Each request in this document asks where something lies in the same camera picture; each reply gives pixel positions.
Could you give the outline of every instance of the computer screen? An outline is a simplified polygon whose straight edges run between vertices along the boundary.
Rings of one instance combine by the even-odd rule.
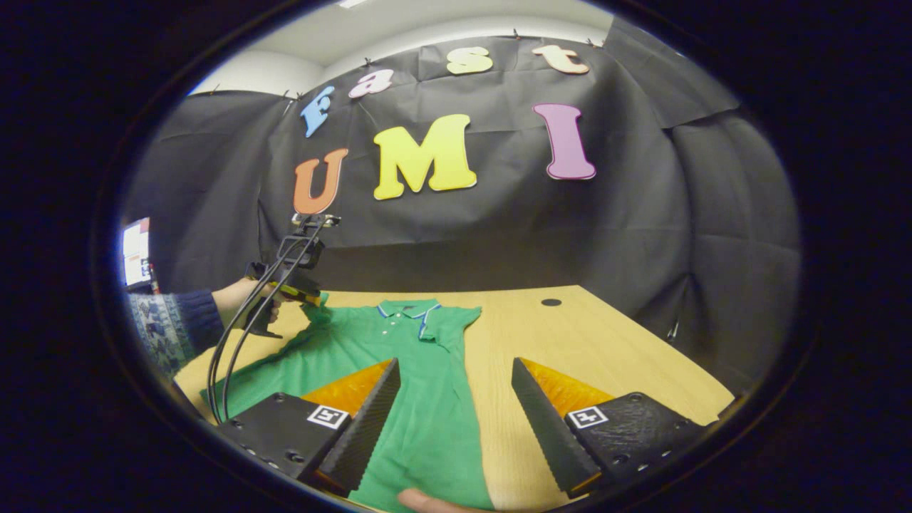
[[[149,218],[130,223],[123,230],[123,268],[127,287],[149,284]]]

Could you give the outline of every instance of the yellow letter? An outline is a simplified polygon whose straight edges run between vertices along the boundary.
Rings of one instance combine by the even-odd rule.
[[[451,114],[436,119],[419,146],[403,127],[394,127],[378,133],[374,142],[380,147],[380,184],[374,197],[388,200],[402,196],[405,187],[399,181],[397,169],[402,171],[412,192],[424,186],[430,164],[434,174],[428,185],[434,191],[465,189],[476,183],[475,173],[469,169],[465,156],[465,127],[469,116]]]
[[[456,48],[447,54],[447,60],[450,61],[447,69],[453,75],[486,71],[494,65],[494,61],[486,55],[488,50],[482,47]]]
[[[548,66],[558,71],[563,71],[564,73],[582,75],[589,70],[589,66],[585,64],[575,64],[570,60],[570,57],[576,57],[576,52],[573,50],[564,50],[558,45],[539,47],[532,50],[532,53],[544,56],[544,60],[548,61]]]

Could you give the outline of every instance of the pink letter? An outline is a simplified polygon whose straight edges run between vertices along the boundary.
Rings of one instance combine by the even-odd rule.
[[[358,84],[348,92],[349,98],[361,98],[370,93],[376,94],[392,84],[393,70],[381,69],[358,79]]]
[[[581,115],[579,109],[560,103],[539,103],[532,110],[544,118],[551,139],[548,176],[555,180],[588,180],[595,176],[596,167],[586,160],[576,127],[576,118]]]

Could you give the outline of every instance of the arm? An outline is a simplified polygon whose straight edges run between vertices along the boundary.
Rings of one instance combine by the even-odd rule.
[[[402,506],[417,513],[492,513],[484,509],[466,508],[445,500],[428,497],[417,488],[402,490],[397,498]]]
[[[129,294],[128,304],[143,347],[168,377],[173,378],[188,361],[218,342],[225,326],[255,287],[256,281],[242,278],[214,292]],[[270,291],[272,287],[267,285],[260,296]],[[275,298],[285,300],[281,295]],[[271,313],[270,322],[278,315],[275,304]]]

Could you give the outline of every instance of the finger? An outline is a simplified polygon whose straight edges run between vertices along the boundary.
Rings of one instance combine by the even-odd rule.
[[[399,492],[398,499],[402,506],[417,513],[485,513],[481,509],[457,506],[445,500],[428,497],[417,488],[402,490]]]

